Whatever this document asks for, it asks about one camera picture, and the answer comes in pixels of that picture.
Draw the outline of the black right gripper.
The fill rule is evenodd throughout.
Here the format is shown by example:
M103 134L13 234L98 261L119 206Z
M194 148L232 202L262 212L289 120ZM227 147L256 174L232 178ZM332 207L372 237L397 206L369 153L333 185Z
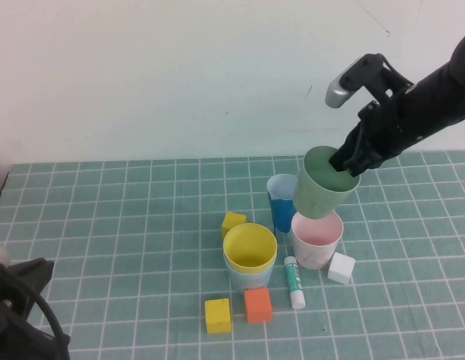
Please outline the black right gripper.
M329 158L338 172L352 177L368 167L380 167L418 142L424 134L424 92L418 88L399 88L388 96L387 88L369 88L373 100L358 113L359 123L344 144Z

